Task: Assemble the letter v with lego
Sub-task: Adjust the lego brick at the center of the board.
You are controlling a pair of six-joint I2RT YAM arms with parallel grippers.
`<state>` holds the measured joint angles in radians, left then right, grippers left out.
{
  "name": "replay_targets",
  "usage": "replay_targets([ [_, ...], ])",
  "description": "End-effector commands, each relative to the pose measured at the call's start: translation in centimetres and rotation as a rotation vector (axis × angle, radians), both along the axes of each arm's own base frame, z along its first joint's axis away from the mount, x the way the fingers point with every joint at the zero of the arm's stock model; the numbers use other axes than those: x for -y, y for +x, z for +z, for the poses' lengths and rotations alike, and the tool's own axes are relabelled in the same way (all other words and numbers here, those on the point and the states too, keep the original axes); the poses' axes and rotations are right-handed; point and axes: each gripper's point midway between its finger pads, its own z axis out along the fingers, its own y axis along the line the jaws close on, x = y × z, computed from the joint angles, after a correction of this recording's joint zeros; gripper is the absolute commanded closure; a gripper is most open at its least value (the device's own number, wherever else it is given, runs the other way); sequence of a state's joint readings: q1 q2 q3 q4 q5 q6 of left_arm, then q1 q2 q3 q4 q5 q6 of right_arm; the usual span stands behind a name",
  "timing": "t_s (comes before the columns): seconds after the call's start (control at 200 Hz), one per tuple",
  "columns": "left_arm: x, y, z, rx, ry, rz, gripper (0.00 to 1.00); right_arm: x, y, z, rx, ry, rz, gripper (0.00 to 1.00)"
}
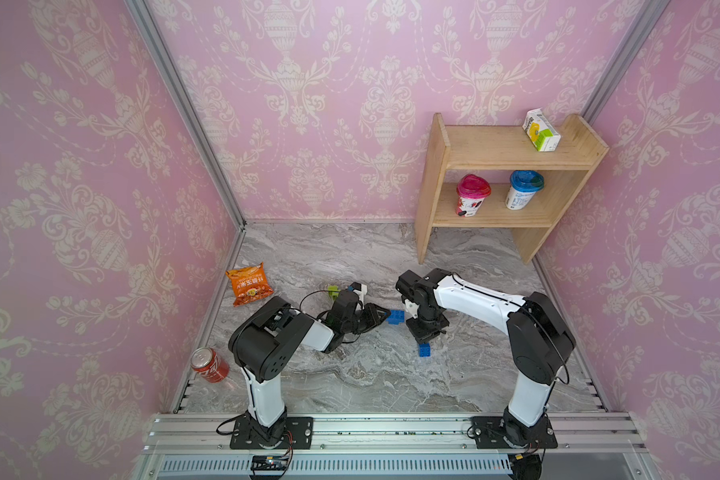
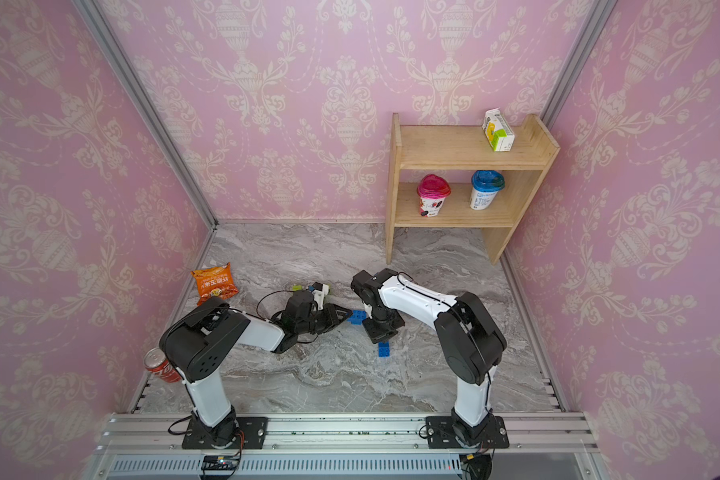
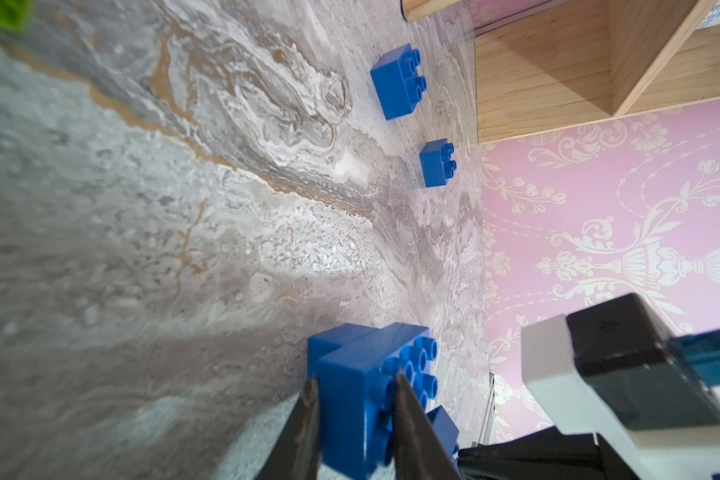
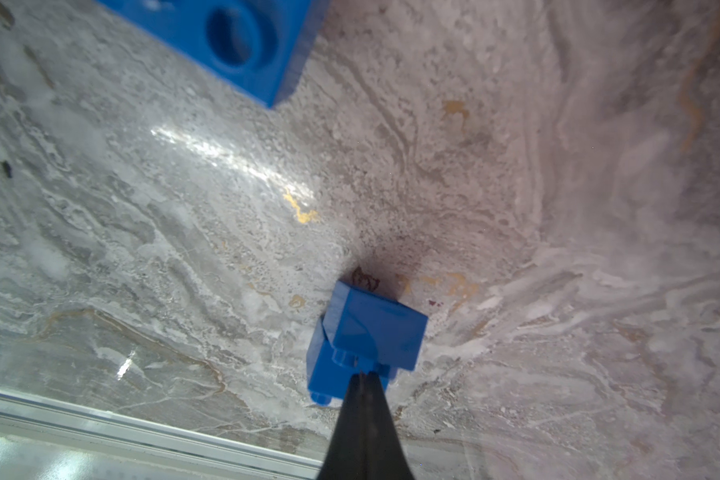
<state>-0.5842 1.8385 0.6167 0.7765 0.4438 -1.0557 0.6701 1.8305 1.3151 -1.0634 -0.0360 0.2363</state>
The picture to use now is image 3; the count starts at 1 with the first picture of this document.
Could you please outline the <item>blue lego brick assembly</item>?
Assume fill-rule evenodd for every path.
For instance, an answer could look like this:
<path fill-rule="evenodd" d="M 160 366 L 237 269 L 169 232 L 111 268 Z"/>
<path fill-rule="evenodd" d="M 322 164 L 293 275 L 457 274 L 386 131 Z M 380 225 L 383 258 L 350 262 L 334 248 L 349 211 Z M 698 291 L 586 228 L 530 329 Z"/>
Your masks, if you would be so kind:
<path fill-rule="evenodd" d="M 425 408 L 438 394 L 431 374 L 438 351 L 429 328 L 404 323 L 344 324 L 311 336 L 307 375 L 318 380 L 323 463 L 351 479 L 389 465 L 396 375 Z"/>

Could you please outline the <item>green 2x4 lego brick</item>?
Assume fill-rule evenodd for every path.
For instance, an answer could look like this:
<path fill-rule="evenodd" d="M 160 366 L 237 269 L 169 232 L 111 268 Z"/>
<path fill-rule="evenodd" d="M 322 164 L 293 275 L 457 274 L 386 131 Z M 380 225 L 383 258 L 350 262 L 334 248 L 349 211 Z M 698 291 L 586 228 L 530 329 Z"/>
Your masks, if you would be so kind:
<path fill-rule="evenodd" d="M 0 0 L 0 28 L 21 33 L 31 18 L 34 0 Z"/>

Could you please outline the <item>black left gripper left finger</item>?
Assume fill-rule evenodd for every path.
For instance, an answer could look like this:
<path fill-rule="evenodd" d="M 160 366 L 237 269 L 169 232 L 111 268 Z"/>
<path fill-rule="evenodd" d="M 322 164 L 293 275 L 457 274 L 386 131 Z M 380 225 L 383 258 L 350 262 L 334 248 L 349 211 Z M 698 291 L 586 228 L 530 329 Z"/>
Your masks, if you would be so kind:
<path fill-rule="evenodd" d="M 315 480 L 320 463 L 319 384 L 310 377 L 256 479 Z"/>

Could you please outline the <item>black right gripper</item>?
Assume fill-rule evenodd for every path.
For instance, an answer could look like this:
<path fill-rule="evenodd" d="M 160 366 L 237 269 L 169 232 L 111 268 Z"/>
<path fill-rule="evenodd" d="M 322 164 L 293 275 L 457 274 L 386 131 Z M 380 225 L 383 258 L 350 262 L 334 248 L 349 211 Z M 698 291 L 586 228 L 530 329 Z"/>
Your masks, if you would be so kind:
<path fill-rule="evenodd" d="M 555 427 L 510 442 L 462 449 L 457 464 L 466 479 L 624 480 L 637 477 L 602 436 L 564 435 Z"/>

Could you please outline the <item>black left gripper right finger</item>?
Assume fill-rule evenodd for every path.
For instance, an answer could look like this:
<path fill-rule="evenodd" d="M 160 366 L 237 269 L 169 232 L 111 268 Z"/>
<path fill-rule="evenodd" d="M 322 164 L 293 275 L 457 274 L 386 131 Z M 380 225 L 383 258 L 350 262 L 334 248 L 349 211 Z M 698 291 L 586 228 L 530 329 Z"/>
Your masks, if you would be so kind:
<path fill-rule="evenodd" d="M 460 479 L 408 379 L 395 376 L 394 465 L 397 480 Z"/>

